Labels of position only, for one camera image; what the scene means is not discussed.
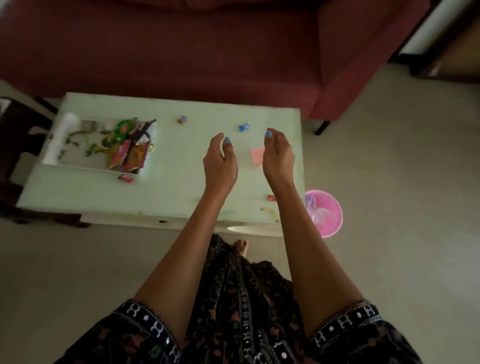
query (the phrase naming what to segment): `forearm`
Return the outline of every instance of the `forearm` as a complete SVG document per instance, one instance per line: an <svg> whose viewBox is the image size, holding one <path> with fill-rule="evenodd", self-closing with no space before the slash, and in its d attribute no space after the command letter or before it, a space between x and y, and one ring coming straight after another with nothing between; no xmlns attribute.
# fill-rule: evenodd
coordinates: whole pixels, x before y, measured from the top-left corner
<svg viewBox="0 0 480 364"><path fill-rule="evenodd" d="M321 238L295 187L285 186L275 196L294 295L309 335L328 317L363 296Z"/></svg>
<svg viewBox="0 0 480 364"><path fill-rule="evenodd" d="M225 194L205 192L200 203L135 299L155 311L181 342L192 313L206 253Z"/></svg>

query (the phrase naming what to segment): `sofa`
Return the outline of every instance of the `sofa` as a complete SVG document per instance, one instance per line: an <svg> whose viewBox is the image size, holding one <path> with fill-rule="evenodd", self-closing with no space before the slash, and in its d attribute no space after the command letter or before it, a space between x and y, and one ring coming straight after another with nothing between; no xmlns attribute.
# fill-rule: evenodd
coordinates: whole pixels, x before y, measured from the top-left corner
<svg viewBox="0 0 480 364"><path fill-rule="evenodd" d="M10 0L0 79L85 92L294 107L340 118L429 0Z"/></svg>

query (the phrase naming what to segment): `dress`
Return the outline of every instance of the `dress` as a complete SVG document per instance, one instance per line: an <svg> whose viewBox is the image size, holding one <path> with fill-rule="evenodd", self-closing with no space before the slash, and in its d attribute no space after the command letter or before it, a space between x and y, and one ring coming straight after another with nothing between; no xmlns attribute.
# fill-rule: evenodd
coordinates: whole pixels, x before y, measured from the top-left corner
<svg viewBox="0 0 480 364"><path fill-rule="evenodd" d="M368 301L347 307L307 338L292 283L269 262L249 263L213 235L186 334L129 300L100 320L58 363L421 363Z"/></svg>

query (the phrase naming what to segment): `sofa leg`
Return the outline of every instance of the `sofa leg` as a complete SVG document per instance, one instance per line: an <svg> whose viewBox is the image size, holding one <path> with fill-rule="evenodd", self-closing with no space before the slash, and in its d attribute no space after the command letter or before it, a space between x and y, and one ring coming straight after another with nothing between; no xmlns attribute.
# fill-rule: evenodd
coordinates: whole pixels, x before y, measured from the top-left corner
<svg viewBox="0 0 480 364"><path fill-rule="evenodd" d="M327 126L330 125L330 123L331 121L324 121L322 125L320 125L320 128L318 128L315 132L315 135L320 135L321 133L323 133Z"/></svg>

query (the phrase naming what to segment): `person's left hand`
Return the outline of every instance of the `person's left hand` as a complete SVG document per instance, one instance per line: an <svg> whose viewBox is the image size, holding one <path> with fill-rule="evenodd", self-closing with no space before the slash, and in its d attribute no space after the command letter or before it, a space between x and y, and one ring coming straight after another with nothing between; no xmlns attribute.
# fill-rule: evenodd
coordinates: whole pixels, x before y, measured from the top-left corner
<svg viewBox="0 0 480 364"><path fill-rule="evenodd" d="M228 137L223 141L222 149L225 157L222 156L220 151L222 139L223 133L212 138L207 155L204 158L205 191L223 194L226 197L237 181L238 165L237 157L233 153L233 146Z"/></svg>

